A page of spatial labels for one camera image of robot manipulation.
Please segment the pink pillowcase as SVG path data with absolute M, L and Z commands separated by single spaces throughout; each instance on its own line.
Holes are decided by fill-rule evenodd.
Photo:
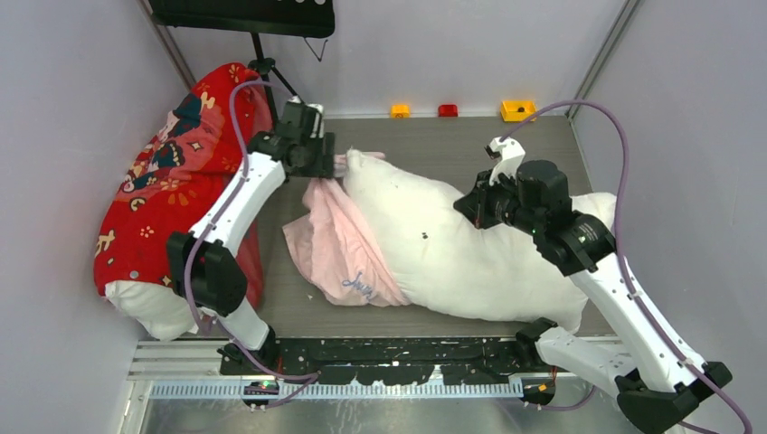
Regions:
M 388 269 L 372 230 L 341 179 L 347 155 L 335 155 L 329 178 L 310 180 L 302 196 L 308 213 L 282 227 L 299 274 L 333 305 L 401 307 L 411 301 Z

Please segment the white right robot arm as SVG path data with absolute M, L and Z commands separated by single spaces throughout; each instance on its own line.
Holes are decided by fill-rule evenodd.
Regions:
M 580 376 L 608 393 L 644 433 L 669 430 L 733 379 L 724 363 L 687 346 L 659 313 L 607 226 L 574 210 L 567 176 L 556 164 L 497 165 L 478 174 L 454 208 L 480 230 L 505 224 L 528 234 L 538 253 L 598 307 L 626 349 L 609 351 L 539 318 L 516 335 L 522 340 L 516 359 L 528 371 L 549 364 Z

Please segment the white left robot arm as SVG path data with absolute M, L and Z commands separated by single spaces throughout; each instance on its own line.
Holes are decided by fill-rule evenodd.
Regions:
M 244 348 L 242 361 L 254 373 L 269 373 L 278 360 L 273 329 L 246 298 L 247 279 L 236 254 L 267 200 L 290 177 L 335 175 L 335 136 L 325 131 L 324 109 L 289 100 L 271 131 L 243 147 L 244 157 L 216 202 L 188 232 L 166 243 L 173 290 L 194 317 L 204 309 Z

